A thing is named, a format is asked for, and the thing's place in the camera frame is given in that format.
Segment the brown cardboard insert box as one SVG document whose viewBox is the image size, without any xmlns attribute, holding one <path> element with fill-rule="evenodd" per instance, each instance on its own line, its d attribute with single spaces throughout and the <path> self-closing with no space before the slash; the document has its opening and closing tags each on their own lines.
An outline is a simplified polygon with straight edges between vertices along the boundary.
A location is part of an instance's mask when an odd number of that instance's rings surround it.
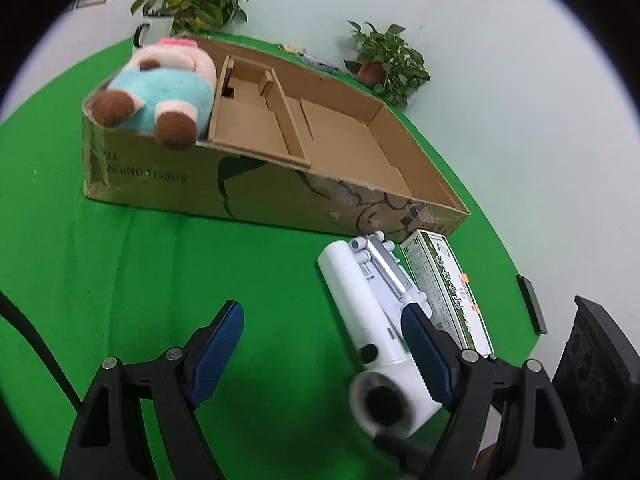
<svg viewBox="0 0 640 480">
<path fill-rule="evenodd" d="M 236 55 L 227 56 L 221 67 L 208 140 L 293 167 L 310 167 L 276 71 Z"/>
</svg>

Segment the pink teal plush pig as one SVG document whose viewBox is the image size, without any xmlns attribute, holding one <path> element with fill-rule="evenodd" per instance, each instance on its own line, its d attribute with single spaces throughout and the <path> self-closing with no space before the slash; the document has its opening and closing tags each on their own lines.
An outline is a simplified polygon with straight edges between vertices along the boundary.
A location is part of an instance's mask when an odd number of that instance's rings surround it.
<svg viewBox="0 0 640 480">
<path fill-rule="evenodd" d="M 186 38 L 163 38 L 143 47 L 90 99 L 104 127 L 152 136 L 170 150 L 204 140 L 217 83 L 214 60 Z"/>
</svg>

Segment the small items on table back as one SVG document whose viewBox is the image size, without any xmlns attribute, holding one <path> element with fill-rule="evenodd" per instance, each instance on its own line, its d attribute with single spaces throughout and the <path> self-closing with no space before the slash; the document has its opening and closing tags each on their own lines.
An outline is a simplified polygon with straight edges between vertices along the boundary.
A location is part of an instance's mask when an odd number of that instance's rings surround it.
<svg viewBox="0 0 640 480">
<path fill-rule="evenodd" d="M 322 58 L 318 58 L 318 56 L 308 53 L 307 50 L 304 48 L 287 46 L 286 44 L 280 44 L 279 49 L 282 52 L 294 55 L 296 58 L 299 59 L 300 62 L 303 62 L 304 64 L 312 68 L 315 68 L 316 70 L 321 70 L 322 72 L 326 72 L 334 75 L 343 73 L 343 70 L 341 69 L 340 66 L 337 66 L 330 62 L 326 62 L 325 60 L 322 60 Z"/>
</svg>

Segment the green white long carton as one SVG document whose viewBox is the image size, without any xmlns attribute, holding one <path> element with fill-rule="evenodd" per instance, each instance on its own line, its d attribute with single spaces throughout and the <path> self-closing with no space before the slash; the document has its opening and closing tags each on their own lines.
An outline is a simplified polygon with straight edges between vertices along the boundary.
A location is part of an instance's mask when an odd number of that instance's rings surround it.
<svg viewBox="0 0 640 480">
<path fill-rule="evenodd" d="M 495 352 L 468 276 L 442 234 L 416 230 L 400 245 L 413 281 L 432 308 L 431 321 L 460 349 Z"/>
</svg>

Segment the large open cardboard box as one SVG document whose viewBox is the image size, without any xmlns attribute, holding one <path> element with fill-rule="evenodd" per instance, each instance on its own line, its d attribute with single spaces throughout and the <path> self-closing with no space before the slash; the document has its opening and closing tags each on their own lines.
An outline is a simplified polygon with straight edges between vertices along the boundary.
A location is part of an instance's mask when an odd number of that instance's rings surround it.
<svg viewBox="0 0 640 480">
<path fill-rule="evenodd" d="M 226 40 L 139 50 L 82 119 L 84 192 L 100 202 L 397 241 L 468 218 L 382 101 Z"/>
</svg>

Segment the black flat device table edge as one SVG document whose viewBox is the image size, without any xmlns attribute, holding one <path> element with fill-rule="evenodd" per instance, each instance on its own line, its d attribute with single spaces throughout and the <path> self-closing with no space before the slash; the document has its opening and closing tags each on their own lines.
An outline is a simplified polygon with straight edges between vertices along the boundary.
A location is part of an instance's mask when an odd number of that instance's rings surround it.
<svg viewBox="0 0 640 480">
<path fill-rule="evenodd" d="M 533 283 L 522 274 L 518 274 L 516 276 L 516 281 L 518 282 L 518 288 L 523 296 L 534 332 L 537 335 L 545 335 L 548 333 L 548 328 L 546 321 L 544 320 L 544 315 L 542 314 Z"/>
</svg>

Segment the white folding phone stand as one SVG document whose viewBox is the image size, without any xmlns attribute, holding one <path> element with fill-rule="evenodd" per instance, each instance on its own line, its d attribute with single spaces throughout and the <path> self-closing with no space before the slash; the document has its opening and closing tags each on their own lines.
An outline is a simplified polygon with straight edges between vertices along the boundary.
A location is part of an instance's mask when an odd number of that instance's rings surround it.
<svg viewBox="0 0 640 480">
<path fill-rule="evenodd" d="M 400 260 L 393 254 L 395 244 L 386 240 L 382 231 L 367 236 L 357 236 L 349 242 L 349 248 L 367 280 L 390 327 L 400 341 L 401 312 L 408 304 L 418 304 L 426 316 L 432 316 L 427 296 L 418 289 Z"/>
</svg>

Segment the right potted green plant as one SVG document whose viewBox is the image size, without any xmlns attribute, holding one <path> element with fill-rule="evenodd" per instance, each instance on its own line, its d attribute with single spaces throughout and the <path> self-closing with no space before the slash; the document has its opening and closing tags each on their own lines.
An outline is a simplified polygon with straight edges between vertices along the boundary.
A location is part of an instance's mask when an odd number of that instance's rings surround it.
<svg viewBox="0 0 640 480">
<path fill-rule="evenodd" d="M 404 26 L 378 30 L 370 22 L 348 24 L 357 56 L 344 61 L 346 70 L 379 99 L 403 110 L 410 96 L 431 80 L 423 55 L 401 37 Z"/>
</svg>

